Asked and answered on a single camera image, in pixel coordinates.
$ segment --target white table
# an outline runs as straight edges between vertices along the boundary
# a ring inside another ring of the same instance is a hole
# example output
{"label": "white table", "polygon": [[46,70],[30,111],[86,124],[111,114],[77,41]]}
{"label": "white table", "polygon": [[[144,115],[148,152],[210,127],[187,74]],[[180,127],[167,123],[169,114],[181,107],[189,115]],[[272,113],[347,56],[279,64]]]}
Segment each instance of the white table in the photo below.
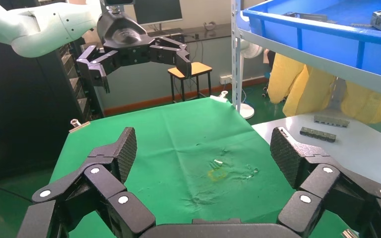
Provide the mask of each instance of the white table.
{"label": "white table", "polygon": [[[314,123],[314,115],[341,118],[350,121],[348,128]],[[324,111],[288,117],[253,125],[253,129],[270,144],[272,130],[282,126],[295,140],[322,147],[345,168],[381,183],[381,133],[345,116],[341,112]],[[300,135],[302,126],[336,134],[334,143]]]}

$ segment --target wall outlet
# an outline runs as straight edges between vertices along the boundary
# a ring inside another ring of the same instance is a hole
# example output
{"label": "wall outlet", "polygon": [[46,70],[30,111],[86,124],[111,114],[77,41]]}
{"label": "wall outlet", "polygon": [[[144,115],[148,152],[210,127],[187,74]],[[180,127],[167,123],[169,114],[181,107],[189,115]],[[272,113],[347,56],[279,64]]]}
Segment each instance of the wall outlet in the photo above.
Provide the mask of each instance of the wall outlet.
{"label": "wall outlet", "polygon": [[232,83],[233,79],[232,79],[232,75],[229,74],[229,75],[224,75],[224,76],[221,76],[220,77],[220,84],[224,85],[224,84],[228,84],[228,83]]}

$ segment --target white shelf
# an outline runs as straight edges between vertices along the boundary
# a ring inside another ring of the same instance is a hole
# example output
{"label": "white shelf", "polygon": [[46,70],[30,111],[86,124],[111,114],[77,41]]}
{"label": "white shelf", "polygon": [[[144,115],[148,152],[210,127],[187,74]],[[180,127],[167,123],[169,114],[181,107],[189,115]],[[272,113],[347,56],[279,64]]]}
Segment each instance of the white shelf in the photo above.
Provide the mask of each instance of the white shelf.
{"label": "white shelf", "polygon": [[[247,40],[253,44],[264,47],[265,49],[270,49],[289,58],[311,65],[332,75],[381,93],[381,75],[350,67],[328,59],[316,57],[284,44],[253,34],[249,30],[248,22],[246,22],[245,25],[242,24],[242,29],[240,29],[236,22],[242,23],[242,20],[240,19],[241,0],[231,0],[231,2],[233,104],[238,108],[238,110],[241,104],[242,89],[239,57],[241,39]],[[326,115],[328,113],[329,112],[321,112],[316,113],[316,115]],[[271,140],[272,130],[277,126],[283,126],[297,141],[322,147],[345,168],[381,183],[381,133],[361,122],[348,118],[341,112],[332,112],[331,114],[337,114],[340,118],[347,118],[351,121],[349,128],[333,128],[314,123],[314,114],[299,115],[261,123],[254,125],[253,128],[269,143]],[[300,129],[302,126],[334,133],[337,135],[337,142],[323,142],[314,138],[302,136],[300,135]]]}

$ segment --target blue plastic bin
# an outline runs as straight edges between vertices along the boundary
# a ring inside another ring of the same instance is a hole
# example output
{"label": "blue plastic bin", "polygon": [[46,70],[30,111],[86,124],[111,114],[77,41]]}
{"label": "blue plastic bin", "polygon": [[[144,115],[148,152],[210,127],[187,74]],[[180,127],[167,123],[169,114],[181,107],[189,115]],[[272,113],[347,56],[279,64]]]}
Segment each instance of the blue plastic bin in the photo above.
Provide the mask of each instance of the blue plastic bin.
{"label": "blue plastic bin", "polygon": [[[381,0],[269,0],[243,11],[251,31],[317,57],[381,75],[381,31],[369,24]],[[287,12],[326,14],[336,24],[283,16]]]}

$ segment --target white robotic arm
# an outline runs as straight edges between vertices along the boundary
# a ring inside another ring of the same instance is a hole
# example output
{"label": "white robotic arm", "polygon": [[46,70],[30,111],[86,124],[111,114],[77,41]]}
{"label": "white robotic arm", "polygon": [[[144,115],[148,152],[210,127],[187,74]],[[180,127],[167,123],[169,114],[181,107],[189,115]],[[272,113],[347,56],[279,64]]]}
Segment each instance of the white robotic arm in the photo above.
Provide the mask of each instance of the white robotic arm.
{"label": "white robotic arm", "polygon": [[23,57],[38,57],[81,37],[97,24],[99,5],[54,3],[6,11],[0,6],[0,42]]}

